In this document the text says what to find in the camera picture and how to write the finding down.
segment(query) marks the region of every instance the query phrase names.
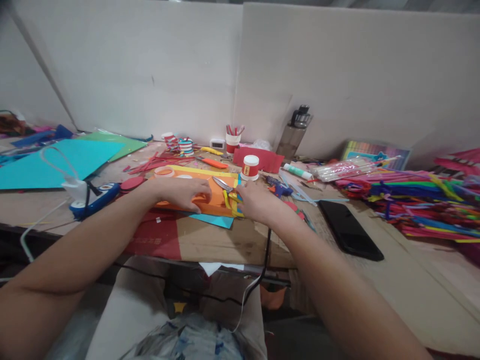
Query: white partition wall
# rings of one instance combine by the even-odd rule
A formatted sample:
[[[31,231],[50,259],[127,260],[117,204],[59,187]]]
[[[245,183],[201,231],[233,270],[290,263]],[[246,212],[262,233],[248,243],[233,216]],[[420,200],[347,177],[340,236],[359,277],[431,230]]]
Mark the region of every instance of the white partition wall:
[[[8,13],[0,16],[0,108],[36,125],[75,130],[68,113]]]
[[[308,104],[298,152],[349,138],[412,147],[411,164],[480,145],[480,16],[248,3],[234,121],[278,139]]]
[[[232,118],[241,5],[18,0],[76,125],[207,141]]]

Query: red paper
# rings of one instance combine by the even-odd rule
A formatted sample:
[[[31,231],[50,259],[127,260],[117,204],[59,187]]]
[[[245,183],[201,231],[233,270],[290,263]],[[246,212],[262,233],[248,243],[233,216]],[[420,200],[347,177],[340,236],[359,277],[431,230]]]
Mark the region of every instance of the red paper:
[[[243,167],[244,157],[247,155],[255,155],[258,157],[260,170],[272,174],[279,173],[280,166],[282,166],[282,161],[285,158],[285,156],[277,155],[273,151],[242,146],[235,149],[233,163],[237,166]]]
[[[181,217],[183,215],[176,211],[151,209],[143,217],[125,253],[181,260],[177,230],[177,219]]]

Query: right hand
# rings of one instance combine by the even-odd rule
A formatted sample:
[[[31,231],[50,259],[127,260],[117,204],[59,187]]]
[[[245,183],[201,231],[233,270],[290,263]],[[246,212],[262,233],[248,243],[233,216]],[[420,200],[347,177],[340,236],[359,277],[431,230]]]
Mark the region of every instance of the right hand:
[[[247,181],[245,185],[239,185],[235,190],[243,200],[243,203],[238,204],[241,212],[247,218],[268,227],[272,227],[283,211],[291,211],[287,204],[261,184]]]

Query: clear plastic bag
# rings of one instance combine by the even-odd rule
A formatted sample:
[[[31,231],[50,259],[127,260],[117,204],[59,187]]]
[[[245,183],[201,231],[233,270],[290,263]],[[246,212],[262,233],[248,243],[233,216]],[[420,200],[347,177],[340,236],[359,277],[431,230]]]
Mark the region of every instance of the clear plastic bag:
[[[376,170],[377,167],[377,163],[371,162],[365,157],[356,156],[328,165],[313,167],[309,171],[317,179],[324,183],[329,183],[361,174],[368,174]]]

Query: smartphone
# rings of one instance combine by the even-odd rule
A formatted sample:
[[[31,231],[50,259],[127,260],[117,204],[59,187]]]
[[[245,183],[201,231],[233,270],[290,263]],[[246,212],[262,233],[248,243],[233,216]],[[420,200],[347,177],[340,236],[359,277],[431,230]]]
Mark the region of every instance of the smartphone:
[[[342,251],[373,261],[385,259],[348,207],[338,202],[322,200],[318,202],[318,207]]]

